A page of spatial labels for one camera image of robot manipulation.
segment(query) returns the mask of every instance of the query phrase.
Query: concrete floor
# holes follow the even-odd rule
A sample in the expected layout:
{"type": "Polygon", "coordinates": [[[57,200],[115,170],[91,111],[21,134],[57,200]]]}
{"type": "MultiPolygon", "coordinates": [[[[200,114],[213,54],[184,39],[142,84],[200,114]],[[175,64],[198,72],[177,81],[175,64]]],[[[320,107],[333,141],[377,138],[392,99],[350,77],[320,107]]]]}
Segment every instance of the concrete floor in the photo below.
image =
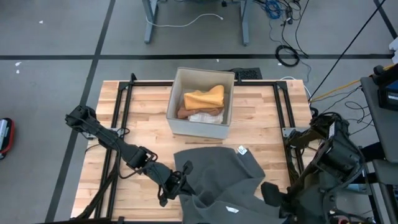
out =
{"type": "MultiPolygon", "coordinates": [[[[103,80],[127,80],[132,72],[140,80],[170,80],[174,79],[177,67],[213,70],[260,67],[264,79],[284,76],[306,79],[306,66],[299,64],[287,68],[279,66],[272,58],[278,44],[269,39],[269,19],[257,4],[253,5],[251,14],[251,43],[243,47],[238,5],[222,8],[219,3],[172,0],[159,3],[159,24],[185,24],[202,13],[217,13],[224,20],[202,17],[186,28],[156,28],[152,43],[146,45],[141,1],[117,0],[109,11],[112,12],[109,27],[102,41],[100,33],[112,2],[114,0],[0,0],[0,117],[14,119],[17,126],[14,148],[0,162],[0,223],[44,222],[71,135],[64,116],[81,100],[95,107],[103,80]],[[97,60],[99,54],[133,56],[130,60],[97,60]],[[151,55],[184,54],[241,54],[243,57],[263,54],[271,59],[216,60],[205,56],[195,60],[184,56],[179,57],[181,60],[150,59],[151,55]],[[135,60],[145,59],[138,55],[149,55],[149,59],[135,60]],[[85,86],[88,96],[83,94],[85,86]]],[[[301,0],[301,5],[305,3],[306,0],[301,0]]],[[[393,0],[387,0],[384,6],[395,30],[398,29],[397,7],[398,2],[393,0]]],[[[373,0],[309,2],[298,39],[313,58],[322,58],[304,60],[312,67],[306,83],[310,91],[316,89],[375,8],[373,0]]],[[[281,21],[271,24],[273,38],[280,39],[281,21]]],[[[294,46],[296,25],[294,22],[285,29],[285,38],[294,46]]],[[[339,62],[317,95],[369,75],[376,65],[391,64],[387,54],[391,54],[388,44],[392,40],[383,18],[377,13],[348,50],[351,59],[339,62]]],[[[323,111],[340,98],[330,98],[313,106],[323,111]]],[[[331,109],[345,118],[360,118],[361,112],[346,108],[345,101],[366,106],[363,94],[357,91],[331,109]]],[[[350,131],[364,126],[352,121],[350,131]]],[[[353,135],[352,140],[366,146],[378,138],[370,126],[353,135]]],[[[70,216],[85,147],[86,141],[78,137],[56,220],[66,220],[70,216]]],[[[342,203],[359,212],[369,208],[369,205],[362,206],[347,199],[342,203]]]]}

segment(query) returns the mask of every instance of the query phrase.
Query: yellow towel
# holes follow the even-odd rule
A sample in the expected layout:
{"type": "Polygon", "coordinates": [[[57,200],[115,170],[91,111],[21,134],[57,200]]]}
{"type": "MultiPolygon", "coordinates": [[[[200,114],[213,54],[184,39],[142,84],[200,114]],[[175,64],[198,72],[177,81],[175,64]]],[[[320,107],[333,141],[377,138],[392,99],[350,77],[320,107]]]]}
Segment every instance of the yellow towel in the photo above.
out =
{"type": "Polygon", "coordinates": [[[184,94],[184,103],[187,110],[203,108],[219,108],[224,106],[224,86],[214,86],[208,92],[194,91],[184,94]]]}

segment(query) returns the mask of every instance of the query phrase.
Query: table leg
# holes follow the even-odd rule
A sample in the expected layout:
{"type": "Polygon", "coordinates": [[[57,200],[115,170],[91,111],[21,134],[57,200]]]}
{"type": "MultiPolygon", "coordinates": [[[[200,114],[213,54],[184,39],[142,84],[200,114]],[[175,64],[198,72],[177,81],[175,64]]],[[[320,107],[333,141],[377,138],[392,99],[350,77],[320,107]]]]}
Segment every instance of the table leg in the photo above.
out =
{"type": "Polygon", "coordinates": [[[249,44],[249,14],[253,0],[241,1],[241,19],[242,19],[242,36],[243,45],[249,44]]]}
{"type": "MultiPolygon", "coordinates": [[[[157,0],[142,0],[142,3],[144,4],[145,15],[147,16],[148,21],[154,24],[156,18],[157,0]]],[[[154,26],[152,24],[147,23],[144,36],[145,44],[150,43],[153,28],[154,26]]]]}

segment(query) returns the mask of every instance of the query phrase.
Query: gray cloth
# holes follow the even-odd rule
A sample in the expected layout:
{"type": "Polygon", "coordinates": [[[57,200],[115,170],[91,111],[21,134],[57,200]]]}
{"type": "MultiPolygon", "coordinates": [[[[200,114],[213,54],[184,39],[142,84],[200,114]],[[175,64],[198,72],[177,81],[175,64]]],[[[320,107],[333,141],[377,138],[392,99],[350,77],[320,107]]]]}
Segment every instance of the gray cloth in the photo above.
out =
{"type": "Polygon", "coordinates": [[[265,174],[250,151],[241,155],[230,148],[203,147],[178,152],[174,159],[177,170],[187,160],[193,164],[187,180],[196,195],[180,195],[184,224],[284,222],[279,208],[254,196],[265,174]]]}

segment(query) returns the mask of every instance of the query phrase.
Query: white box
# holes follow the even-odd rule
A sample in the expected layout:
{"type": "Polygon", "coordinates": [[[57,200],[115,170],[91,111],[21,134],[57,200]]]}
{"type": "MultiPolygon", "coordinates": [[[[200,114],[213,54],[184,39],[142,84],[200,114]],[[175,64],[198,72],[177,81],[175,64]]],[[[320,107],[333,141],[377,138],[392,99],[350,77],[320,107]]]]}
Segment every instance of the white box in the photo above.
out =
{"type": "Polygon", "coordinates": [[[232,117],[234,78],[233,72],[178,68],[166,114],[172,132],[174,134],[226,139],[232,117]],[[224,86],[224,118],[221,124],[191,122],[177,118],[177,111],[183,102],[184,93],[195,90],[209,91],[216,85],[224,86]]]}

